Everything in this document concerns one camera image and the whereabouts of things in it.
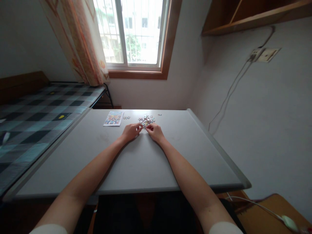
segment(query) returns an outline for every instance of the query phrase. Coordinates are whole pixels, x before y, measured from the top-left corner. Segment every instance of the blue plaid mattress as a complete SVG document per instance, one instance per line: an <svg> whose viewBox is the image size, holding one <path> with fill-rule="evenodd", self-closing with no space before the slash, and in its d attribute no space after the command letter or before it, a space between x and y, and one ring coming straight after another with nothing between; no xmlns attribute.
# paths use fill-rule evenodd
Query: blue plaid mattress
<svg viewBox="0 0 312 234"><path fill-rule="evenodd" d="M0 106L0 196L104 91L103 86L52 84Z"/></svg>

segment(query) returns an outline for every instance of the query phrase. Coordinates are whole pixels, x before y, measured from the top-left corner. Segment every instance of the wooden headboard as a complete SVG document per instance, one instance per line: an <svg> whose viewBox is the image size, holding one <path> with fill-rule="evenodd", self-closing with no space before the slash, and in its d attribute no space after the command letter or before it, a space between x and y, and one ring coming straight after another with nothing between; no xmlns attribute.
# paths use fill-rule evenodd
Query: wooden headboard
<svg viewBox="0 0 312 234"><path fill-rule="evenodd" d="M49 84L42 71L0 79L0 105L33 93Z"/></svg>

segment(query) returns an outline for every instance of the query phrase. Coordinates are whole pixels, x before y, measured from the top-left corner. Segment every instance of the wooden window sill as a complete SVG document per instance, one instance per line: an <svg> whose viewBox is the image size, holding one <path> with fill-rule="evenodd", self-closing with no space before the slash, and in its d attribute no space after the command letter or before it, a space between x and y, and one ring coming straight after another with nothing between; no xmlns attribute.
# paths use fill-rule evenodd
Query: wooden window sill
<svg viewBox="0 0 312 234"><path fill-rule="evenodd" d="M109 70L112 79L166 80L168 73L160 71L119 71Z"/></svg>

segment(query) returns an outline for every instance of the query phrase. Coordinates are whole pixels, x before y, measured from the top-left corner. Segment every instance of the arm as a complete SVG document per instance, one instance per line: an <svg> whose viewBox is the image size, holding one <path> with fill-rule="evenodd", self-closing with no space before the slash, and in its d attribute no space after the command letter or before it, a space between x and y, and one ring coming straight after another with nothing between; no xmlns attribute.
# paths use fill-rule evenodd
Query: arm
<svg viewBox="0 0 312 234"><path fill-rule="evenodd" d="M210 228L221 221L235 224L218 197L201 175L167 141L160 126L152 123L147 126L146 130L151 138L156 141L165 152L179 187L193 207L204 232L209 233Z"/></svg>
<svg viewBox="0 0 312 234"><path fill-rule="evenodd" d="M45 224L58 224L67 233L73 233L85 203L103 179L115 156L141 130L140 123L127 125L122 135L99 153L62 190L35 228Z"/></svg>

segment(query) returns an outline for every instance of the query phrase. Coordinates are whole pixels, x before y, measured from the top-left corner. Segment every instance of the curtain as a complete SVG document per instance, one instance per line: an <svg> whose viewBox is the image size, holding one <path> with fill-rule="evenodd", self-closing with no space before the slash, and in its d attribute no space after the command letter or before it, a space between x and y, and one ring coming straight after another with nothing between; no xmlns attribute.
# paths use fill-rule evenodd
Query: curtain
<svg viewBox="0 0 312 234"><path fill-rule="evenodd" d="M77 81L91 86L109 82L93 0L40 3Z"/></svg>

